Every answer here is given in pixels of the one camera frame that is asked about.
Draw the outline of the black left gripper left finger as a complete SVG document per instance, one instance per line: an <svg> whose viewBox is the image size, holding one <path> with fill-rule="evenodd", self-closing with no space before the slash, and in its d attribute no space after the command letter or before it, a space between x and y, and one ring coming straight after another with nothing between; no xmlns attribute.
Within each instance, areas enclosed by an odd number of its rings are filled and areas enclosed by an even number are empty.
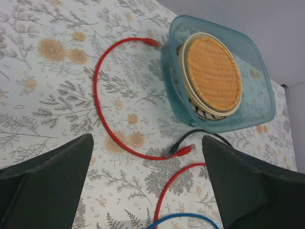
<svg viewBox="0 0 305 229"><path fill-rule="evenodd" d="M84 134L0 171L2 229L70 229L94 140Z"/></svg>

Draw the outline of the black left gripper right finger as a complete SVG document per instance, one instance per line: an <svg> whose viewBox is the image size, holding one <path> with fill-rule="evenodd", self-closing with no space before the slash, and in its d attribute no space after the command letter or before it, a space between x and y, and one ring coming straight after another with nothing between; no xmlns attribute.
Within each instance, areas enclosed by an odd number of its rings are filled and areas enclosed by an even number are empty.
<svg viewBox="0 0 305 229"><path fill-rule="evenodd" d="M210 136L203 156L225 229L303 229L305 176Z"/></svg>

